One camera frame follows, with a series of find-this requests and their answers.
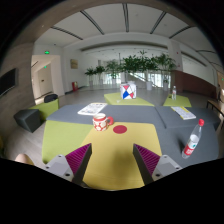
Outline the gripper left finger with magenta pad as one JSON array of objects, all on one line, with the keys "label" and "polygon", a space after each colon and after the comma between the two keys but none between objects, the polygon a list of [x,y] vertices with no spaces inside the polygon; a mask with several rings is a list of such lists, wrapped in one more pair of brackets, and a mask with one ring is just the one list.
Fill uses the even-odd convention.
[{"label": "gripper left finger with magenta pad", "polygon": [[83,177],[92,154],[92,144],[86,144],[66,156],[59,154],[45,165],[45,170],[77,185]]}]

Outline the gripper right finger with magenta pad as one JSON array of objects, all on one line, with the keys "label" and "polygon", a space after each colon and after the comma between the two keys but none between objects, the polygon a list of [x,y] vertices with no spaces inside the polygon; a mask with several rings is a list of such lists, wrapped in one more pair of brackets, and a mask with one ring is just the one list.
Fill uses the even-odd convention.
[{"label": "gripper right finger with magenta pad", "polygon": [[145,185],[182,169],[182,167],[168,155],[159,156],[137,144],[133,145],[133,155]]}]

